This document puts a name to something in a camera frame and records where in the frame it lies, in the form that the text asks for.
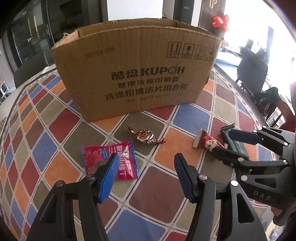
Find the dark green snack bar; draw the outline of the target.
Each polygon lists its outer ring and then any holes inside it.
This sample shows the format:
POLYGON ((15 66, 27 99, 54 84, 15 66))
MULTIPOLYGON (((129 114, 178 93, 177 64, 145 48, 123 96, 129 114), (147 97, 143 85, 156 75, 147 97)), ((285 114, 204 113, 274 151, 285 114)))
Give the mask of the dark green snack bar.
POLYGON ((235 123, 223 126, 220 129, 220 133, 223 137, 225 145, 227 145, 227 149, 232 150, 234 152, 238 152, 240 154, 244 154, 247 156, 248 160, 250 160, 245 145, 242 142, 234 141, 230 138, 229 133, 232 129, 236 129, 235 123))

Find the red santa candy packet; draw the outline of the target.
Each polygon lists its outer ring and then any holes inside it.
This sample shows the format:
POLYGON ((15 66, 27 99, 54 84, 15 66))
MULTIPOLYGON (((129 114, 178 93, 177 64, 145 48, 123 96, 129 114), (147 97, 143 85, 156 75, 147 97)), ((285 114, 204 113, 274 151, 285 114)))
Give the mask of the red santa candy packet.
POLYGON ((228 145, 221 144, 205 130, 199 129, 197 132, 197 136, 195 137, 195 140, 193 142, 193 148, 203 148, 211 152, 215 147, 222 147, 224 149, 227 149, 228 145))

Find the red foil twisted candy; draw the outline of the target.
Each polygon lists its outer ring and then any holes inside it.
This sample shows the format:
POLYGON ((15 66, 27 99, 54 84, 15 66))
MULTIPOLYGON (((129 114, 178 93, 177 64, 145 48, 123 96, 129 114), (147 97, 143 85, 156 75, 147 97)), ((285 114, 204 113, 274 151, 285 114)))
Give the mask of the red foil twisted candy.
POLYGON ((160 138, 159 140, 157 140, 154 133, 147 129, 143 129, 138 132, 135 132, 133 128, 130 126, 128 130, 137 139, 137 141, 142 144, 161 145, 166 142, 164 138, 160 138))

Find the dark chair right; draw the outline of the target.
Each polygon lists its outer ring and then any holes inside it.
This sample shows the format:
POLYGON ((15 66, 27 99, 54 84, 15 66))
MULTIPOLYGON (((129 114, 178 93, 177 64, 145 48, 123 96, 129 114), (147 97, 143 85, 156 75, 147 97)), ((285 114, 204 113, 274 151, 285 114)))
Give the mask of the dark chair right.
POLYGON ((236 83, 241 82, 241 88, 249 94, 262 91, 268 71, 267 63, 253 53, 249 48, 244 48, 242 60, 237 67, 236 83))

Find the colourful diamond pattern tablecloth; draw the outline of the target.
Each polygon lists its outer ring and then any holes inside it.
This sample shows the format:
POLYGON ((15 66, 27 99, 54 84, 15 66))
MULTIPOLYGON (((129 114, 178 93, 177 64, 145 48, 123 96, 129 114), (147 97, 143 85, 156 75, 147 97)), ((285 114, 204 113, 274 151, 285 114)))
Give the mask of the colourful diamond pattern tablecloth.
POLYGON ((227 183, 232 168, 192 144, 203 129, 222 141, 220 129, 234 123, 245 131, 263 125, 252 104, 214 69, 199 98, 182 105, 87 123, 56 71, 16 93, 1 128, 1 216, 25 240, 52 186, 85 176, 80 149, 133 140, 128 128, 151 130, 159 146, 135 143, 139 178, 114 182, 99 212, 110 240, 184 240, 195 210, 185 199, 174 155, 213 180, 227 183))

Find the red bow decoration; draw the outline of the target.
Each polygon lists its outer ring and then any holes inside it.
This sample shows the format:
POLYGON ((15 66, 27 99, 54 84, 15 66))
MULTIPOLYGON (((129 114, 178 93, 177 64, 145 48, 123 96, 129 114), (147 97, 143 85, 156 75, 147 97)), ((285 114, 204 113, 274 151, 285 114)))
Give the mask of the red bow decoration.
POLYGON ((215 28, 220 28, 224 30, 224 32, 228 31, 228 23, 229 23, 229 15, 224 15, 222 17, 215 16, 213 18, 212 26, 215 28))

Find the brown cardboard box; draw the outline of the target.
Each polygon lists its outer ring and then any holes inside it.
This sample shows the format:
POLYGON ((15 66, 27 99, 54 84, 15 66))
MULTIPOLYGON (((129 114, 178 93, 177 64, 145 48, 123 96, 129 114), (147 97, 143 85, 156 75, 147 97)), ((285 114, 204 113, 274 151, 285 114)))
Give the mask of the brown cardboard box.
POLYGON ((51 55, 79 112, 93 122, 195 102, 221 42, 179 21, 117 20, 65 34, 51 55))

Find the dark dining chair left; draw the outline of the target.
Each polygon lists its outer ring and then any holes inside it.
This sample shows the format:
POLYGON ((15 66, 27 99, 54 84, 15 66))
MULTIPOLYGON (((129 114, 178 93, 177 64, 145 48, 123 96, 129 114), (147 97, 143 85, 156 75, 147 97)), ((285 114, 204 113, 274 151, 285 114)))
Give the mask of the dark dining chair left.
POLYGON ((52 59, 52 57, 50 57, 48 60, 43 51, 32 56, 14 73, 15 87, 20 87, 23 83, 42 71, 45 67, 51 66, 53 64, 54 60, 52 59))

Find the black glass sliding door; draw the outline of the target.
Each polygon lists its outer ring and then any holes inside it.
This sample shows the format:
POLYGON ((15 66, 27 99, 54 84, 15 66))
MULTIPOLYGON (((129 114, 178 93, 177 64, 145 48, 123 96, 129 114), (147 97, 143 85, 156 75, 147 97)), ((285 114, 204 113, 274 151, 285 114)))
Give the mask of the black glass sliding door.
POLYGON ((47 65, 53 64, 50 44, 43 21, 42 1, 30 1, 11 21, 8 40, 16 65, 27 63, 42 53, 47 65))

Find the gold wall ornament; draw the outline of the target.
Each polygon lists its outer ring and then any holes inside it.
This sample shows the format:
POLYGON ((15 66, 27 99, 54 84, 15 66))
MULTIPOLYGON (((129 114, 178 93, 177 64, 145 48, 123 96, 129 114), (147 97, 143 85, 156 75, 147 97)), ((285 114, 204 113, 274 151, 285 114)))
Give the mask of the gold wall ornament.
POLYGON ((209 6, 211 9, 214 7, 215 4, 217 4, 217 0, 210 0, 209 1, 209 6))

